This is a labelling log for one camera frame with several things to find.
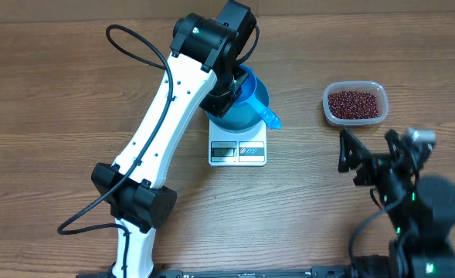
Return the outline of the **blue plastic measuring scoop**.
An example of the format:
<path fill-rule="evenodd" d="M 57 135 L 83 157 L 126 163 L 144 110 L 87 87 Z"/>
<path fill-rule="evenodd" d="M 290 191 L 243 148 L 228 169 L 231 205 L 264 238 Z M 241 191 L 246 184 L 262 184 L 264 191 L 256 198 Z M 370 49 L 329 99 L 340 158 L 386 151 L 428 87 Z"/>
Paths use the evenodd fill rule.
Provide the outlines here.
<path fill-rule="evenodd" d="M 241 85 L 241 94 L 236 100 L 239 104 L 248 104 L 256 115 L 272 130 L 282 128 L 281 119 L 269 108 L 270 96 L 264 83 L 256 76 L 252 68 L 241 66 L 248 77 Z"/>

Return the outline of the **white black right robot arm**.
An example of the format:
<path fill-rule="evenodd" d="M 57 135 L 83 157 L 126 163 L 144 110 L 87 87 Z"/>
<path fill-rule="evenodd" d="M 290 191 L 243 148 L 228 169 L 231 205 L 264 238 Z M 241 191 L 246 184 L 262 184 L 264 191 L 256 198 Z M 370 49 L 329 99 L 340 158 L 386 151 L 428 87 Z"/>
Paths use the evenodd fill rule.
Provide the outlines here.
<path fill-rule="evenodd" d="M 348 242 L 344 277 L 455 277 L 455 183 L 420 174 L 436 145 L 433 131 L 389 130 L 388 152 L 371 152 L 350 130 L 339 134 L 338 170 L 354 171 L 355 186 L 367 187 L 379 210 L 363 221 Z M 355 243 L 367 226 L 387 215 L 396 237 L 386 256 L 356 256 Z"/>

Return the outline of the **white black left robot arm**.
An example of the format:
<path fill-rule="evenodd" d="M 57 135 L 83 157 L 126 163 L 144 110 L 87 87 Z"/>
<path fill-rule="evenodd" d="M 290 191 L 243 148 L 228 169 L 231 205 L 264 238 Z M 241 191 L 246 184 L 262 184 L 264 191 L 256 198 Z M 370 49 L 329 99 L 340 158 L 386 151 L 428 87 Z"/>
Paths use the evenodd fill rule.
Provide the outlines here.
<path fill-rule="evenodd" d="M 157 230 L 177 194 L 165 187 L 171 158 L 198 108 L 223 117 L 241 94 L 247 73 L 241 52 L 256 18 L 250 7 L 229 1 L 215 19 L 191 13 L 173 28 L 165 74 L 140 126 L 111 164 L 96 164 L 91 180 L 110 205 L 118 232 L 110 277 L 149 277 Z"/>

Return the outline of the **white digital kitchen scale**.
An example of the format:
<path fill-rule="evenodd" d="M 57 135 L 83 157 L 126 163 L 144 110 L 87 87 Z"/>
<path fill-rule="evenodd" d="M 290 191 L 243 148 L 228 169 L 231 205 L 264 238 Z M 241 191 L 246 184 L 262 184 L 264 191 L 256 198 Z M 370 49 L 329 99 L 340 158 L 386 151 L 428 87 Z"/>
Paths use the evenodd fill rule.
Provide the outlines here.
<path fill-rule="evenodd" d="M 228 129 L 209 117 L 208 162 L 214 167 L 263 167 L 267 163 L 267 126 L 258 119 L 243 129 Z"/>

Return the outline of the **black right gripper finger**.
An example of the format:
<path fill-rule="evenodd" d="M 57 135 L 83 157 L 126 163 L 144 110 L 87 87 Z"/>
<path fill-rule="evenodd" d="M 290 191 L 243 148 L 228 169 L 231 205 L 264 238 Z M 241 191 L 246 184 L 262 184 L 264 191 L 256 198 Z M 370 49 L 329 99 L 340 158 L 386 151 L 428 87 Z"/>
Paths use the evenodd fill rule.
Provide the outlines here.
<path fill-rule="evenodd" d="M 349 129 L 344 128 L 340 131 L 339 141 L 338 171 L 340 173 L 355 170 L 371 157 L 370 151 Z"/>
<path fill-rule="evenodd" d="M 408 154 L 408 145 L 406 141 L 393 129 L 388 130 L 384 136 L 388 148 L 389 153 L 393 159 L 393 161 L 404 162 L 407 159 Z"/>

